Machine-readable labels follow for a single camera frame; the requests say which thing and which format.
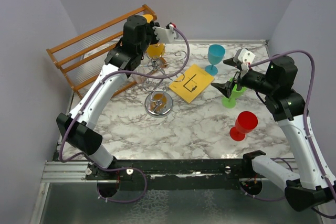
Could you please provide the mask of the green plastic wine glass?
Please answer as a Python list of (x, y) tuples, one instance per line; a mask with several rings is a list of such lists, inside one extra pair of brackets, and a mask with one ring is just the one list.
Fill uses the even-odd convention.
[(236, 99), (243, 95), (247, 90), (246, 87), (242, 87), (240, 90), (237, 90), (237, 85), (234, 85), (230, 98), (222, 97), (222, 105), (226, 108), (232, 109), (236, 106)]

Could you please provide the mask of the orange plastic wine glass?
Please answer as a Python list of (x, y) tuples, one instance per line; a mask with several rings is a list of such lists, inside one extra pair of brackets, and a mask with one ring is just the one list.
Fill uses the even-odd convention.
[[(151, 14), (143, 14), (142, 16), (146, 19), (148, 23), (154, 20)], [(158, 43), (158, 44), (149, 45), (146, 53), (150, 59), (158, 59), (161, 56), (163, 56), (165, 53), (165, 44)]]

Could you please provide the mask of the clear wine glass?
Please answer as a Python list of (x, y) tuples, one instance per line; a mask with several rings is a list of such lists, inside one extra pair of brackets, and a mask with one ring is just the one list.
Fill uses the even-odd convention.
[(141, 76), (139, 74), (141, 73), (141, 74), (149, 75), (151, 72), (151, 69), (149, 67), (138, 66), (133, 72), (134, 73), (132, 74), (132, 76), (134, 80), (137, 82), (137, 84), (144, 84), (148, 81), (148, 77)]

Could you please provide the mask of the chrome wine glass rack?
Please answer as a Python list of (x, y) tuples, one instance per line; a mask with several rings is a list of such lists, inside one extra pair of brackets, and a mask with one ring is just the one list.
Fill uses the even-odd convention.
[(144, 108), (148, 115), (154, 118), (163, 118), (169, 115), (173, 109), (173, 98), (167, 92), (167, 85), (165, 80), (176, 81), (172, 77), (167, 77), (169, 73), (166, 72), (166, 68), (170, 65), (177, 63), (184, 64), (187, 62), (187, 52), (184, 50), (178, 50), (173, 53), (175, 58), (168, 61), (164, 58), (164, 55), (158, 59), (150, 59), (147, 57), (147, 62), (141, 66), (149, 67), (151, 72), (149, 75), (163, 76), (163, 79), (148, 78), (148, 81), (141, 84), (141, 89), (148, 92), (148, 96), (144, 101)]

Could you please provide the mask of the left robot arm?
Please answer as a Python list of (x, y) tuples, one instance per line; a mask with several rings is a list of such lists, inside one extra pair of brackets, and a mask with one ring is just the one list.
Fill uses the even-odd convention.
[(130, 16), (123, 35), (112, 48), (102, 69), (79, 104), (68, 114), (60, 113), (56, 123), (63, 142), (79, 149), (98, 166), (104, 179), (115, 175), (114, 156), (103, 146), (102, 136), (94, 131), (99, 116), (119, 87), (139, 65), (149, 45), (158, 43), (154, 33), (159, 23), (140, 15)]

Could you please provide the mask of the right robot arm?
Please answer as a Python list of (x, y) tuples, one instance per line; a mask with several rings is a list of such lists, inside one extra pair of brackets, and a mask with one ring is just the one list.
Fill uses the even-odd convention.
[(292, 86), (297, 74), (294, 60), (275, 55), (266, 60), (266, 73), (252, 69), (253, 64), (235, 56), (223, 61), (237, 68), (233, 79), (212, 83), (229, 98), (233, 88), (242, 87), (265, 95), (265, 106), (283, 131), (296, 160), (298, 172), (291, 172), (274, 162), (262, 151), (243, 155), (241, 171), (246, 177), (260, 174), (285, 194), (295, 211), (314, 210), (316, 206), (335, 200), (335, 176), (330, 171), (313, 134), (308, 114), (309, 99), (304, 99)]

